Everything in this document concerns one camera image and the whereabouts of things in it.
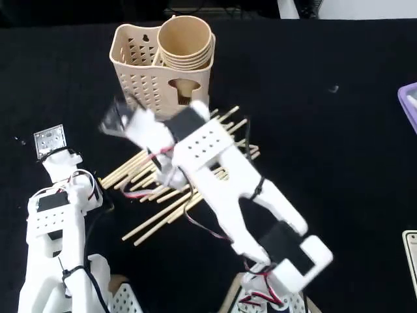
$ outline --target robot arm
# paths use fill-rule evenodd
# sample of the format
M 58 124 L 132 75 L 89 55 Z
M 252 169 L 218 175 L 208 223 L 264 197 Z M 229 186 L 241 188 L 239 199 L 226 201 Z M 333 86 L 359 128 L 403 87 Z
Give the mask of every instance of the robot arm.
M 63 276 L 64 270 L 84 266 L 84 216 L 102 206 L 102 193 L 94 177 L 78 169 L 79 154 L 60 149 L 41 161 L 55 184 L 29 198 L 27 270 L 18 312 L 103 312 L 86 271 Z M 89 261 L 106 302 L 109 265 L 98 254 Z
M 308 227 L 300 213 L 271 181 L 263 179 L 235 147 L 223 126 L 216 119 L 209 121 L 208 111 L 204 112 L 203 108 L 207 109 L 207 106 L 193 101 L 190 107 L 164 123 L 155 121 L 153 113 L 143 108 L 131 109 L 131 118 L 122 116 L 117 123 L 121 115 L 114 114 L 112 109 L 113 113 L 112 110 L 108 112 L 105 121 L 112 120 L 113 128 L 104 122 L 102 130 L 127 137 L 153 153 L 164 147 L 173 147 L 172 155 L 159 155 L 157 158 L 164 164 L 160 166 L 159 181 L 164 182 L 171 170 L 180 169 L 175 172 L 174 187 L 179 189 L 189 179 L 198 188 L 237 254 L 257 262 L 255 268 L 263 268 L 272 262 L 276 264 L 268 276 L 276 295 L 299 292 L 332 261 L 331 251 L 316 236 L 303 239 Z M 216 162 L 228 171 L 228 181 L 218 180 L 210 171 Z M 238 204 L 240 197 L 253 198 L 278 221 L 277 228 L 270 232 L 264 246 L 246 229 Z M 285 247 L 290 247 L 289 254 L 295 256 L 285 255 Z M 268 289 L 260 277 L 253 275 L 244 277 L 242 283 L 247 290 Z

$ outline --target plastic basket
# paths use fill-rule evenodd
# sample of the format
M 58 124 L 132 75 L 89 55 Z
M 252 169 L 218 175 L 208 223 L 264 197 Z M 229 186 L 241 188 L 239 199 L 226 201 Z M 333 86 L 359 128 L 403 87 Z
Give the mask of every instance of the plastic basket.
M 212 34 L 213 53 L 208 66 L 199 70 L 181 71 L 164 66 L 158 52 L 158 31 L 159 27 L 130 24 L 123 24 L 116 29 L 109 56 L 123 93 L 135 95 L 160 119 L 167 119 L 187 105 L 179 97 L 177 88 L 172 86 L 172 81 L 185 79 L 199 84 L 192 91 L 190 100 L 202 100 L 208 104 L 215 36 Z

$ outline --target black tablecloth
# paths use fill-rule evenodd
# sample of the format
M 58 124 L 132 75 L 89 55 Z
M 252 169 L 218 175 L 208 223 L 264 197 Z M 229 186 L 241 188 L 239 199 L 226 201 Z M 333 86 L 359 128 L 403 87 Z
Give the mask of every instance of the black tablecloth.
M 397 90 L 417 81 L 417 21 L 210 25 L 211 107 L 238 104 L 252 117 L 256 166 L 334 253 L 308 295 L 323 312 L 416 310 L 401 232 L 417 228 L 417 137 Z M 27 199 L 49 185 L 32 133 L 62 123 L 68 144 L 101 177 L 136 151 L 97 130 L 120 92 L 108 57 L 115 28 L 0 31 L 3 312 L 16 310 L 25 276 Z M 183 218 L 137 248 L 122 243 L 157 208 L 112 195 L 116 210 L 97 225 L 91 252 L 130 278 L 149 312 L 216 311 L 243 270 L 230 246 Z M 266 210 L 244 211 L 256 237 L 271 227 Z M 192 214 L 218 230 L 205 204 Z

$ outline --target stacked paper cups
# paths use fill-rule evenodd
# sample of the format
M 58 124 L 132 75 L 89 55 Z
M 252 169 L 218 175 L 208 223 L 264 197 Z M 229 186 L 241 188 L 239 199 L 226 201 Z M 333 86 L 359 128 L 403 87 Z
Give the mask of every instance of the stacked paper cups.
M 162 24 L 158 32 L 160 57 L 167 67 L 176 70 L 206 68 L 214 53 L 214 37 L 210 26 L 195 16 L 179 16 Z M 180 95 L 190 98 L 198 83 L 178 79 L 175 87 Z

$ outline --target purple container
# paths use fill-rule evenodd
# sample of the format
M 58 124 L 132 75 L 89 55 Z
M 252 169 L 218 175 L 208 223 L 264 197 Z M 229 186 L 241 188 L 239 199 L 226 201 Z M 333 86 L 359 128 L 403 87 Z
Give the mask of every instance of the purple container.
M 414 131 L 417 133 L 417 108 L 412 103 L 413 99 L 410 99 L 409 97 L 414 98 L 415 105 L 417 105 L 417 83 L 401 87 L 398 90 L 398 99 L 403 106 L 404 112 L 407 114 Z

